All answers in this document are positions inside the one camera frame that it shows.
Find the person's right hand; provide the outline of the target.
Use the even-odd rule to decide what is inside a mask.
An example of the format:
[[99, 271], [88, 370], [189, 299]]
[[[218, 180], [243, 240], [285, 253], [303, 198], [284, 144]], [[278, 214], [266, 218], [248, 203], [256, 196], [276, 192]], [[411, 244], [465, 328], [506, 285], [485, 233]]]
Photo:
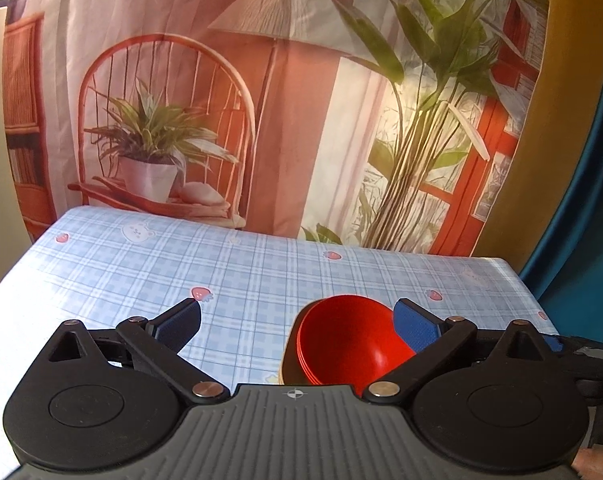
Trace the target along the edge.
[[603, 480], [603, 446], [581, 448], [571, 465], [585, 480]]

